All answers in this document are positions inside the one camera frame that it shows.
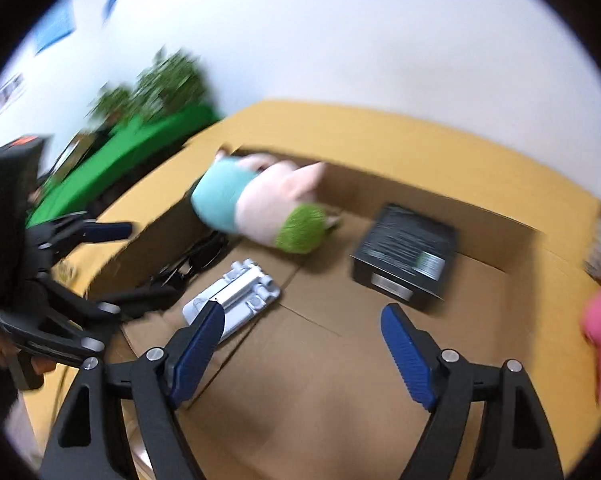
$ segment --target blue rubber fingertip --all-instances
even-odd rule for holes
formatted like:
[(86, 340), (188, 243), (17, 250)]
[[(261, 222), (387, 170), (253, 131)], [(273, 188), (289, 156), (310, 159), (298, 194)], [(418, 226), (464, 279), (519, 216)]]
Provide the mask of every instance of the blue rubber fingertip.
[(436, 396), (430, 383), (430, 369), (389, 305), (381, 313), (381, 332), (412, 400), (431, 411)]
[(174, 367), (169, 399), (175, 408), (194, 397), (194, 392), (212, 359), (224, 328), (225, 312), (217, 303)]

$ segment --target cardboard box wall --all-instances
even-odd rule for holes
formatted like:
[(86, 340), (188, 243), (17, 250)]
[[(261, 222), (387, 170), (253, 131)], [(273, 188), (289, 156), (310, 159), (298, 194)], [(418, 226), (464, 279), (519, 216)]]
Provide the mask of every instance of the cardboard box wall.
[[(196, 402), (179, 412), (210, 479), (237, 478), (235, 467), (245, 469), (243, 478), (400, 476), (427, 414), (409, 398), (385, 348), (379, 316), (388, 298), (349, 278), (349, 254), (383, 203), (408, 206), (459, 230), (462, 255), (447, 299), (429, 312), (406, 308), (415, 325), (430, 331), (441, 347), (475, 362), (500, 365), (511, 356), (526, 361), (535, 307), (532, 229), (334, 164), (325, 173), (319, 201), (342, 209), (343, 224), (313, 254), (290, 256), (243, 241), (171, 311), (125, 329), (136, 354), (164, 345), (184, 324), (183, 304), (231, 261), (245, 257), (284, 288), (278, 304), (218, 348)], [(184, 198), (102, 269), (90, 294), (138, 285), (204, 232)], [(472, 408), (455, 470), (459, 478), (471, 461), (480, 413), (480, 406)]]

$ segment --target label sticker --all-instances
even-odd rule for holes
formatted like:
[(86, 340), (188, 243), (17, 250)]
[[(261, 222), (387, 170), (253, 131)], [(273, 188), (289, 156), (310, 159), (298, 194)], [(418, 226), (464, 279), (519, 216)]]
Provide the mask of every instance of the label sticker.
[(379, 286), (383, 290), (391, 292), (399, 298), (407, 301), (412, 297), (413, 291), (409, 290), (406, 286), (399, 285), (398, 283), (392, 282), (383, 276), (379, 276), (375, 272), (372, 272), (372, 283), (373, 285)]
[(422, 252), (417, 258), (417, 264), (414, 266), (414, 270), (426, 275), (428, 278), (438, 281), (444, 266), (444, 259), (430, 253)]

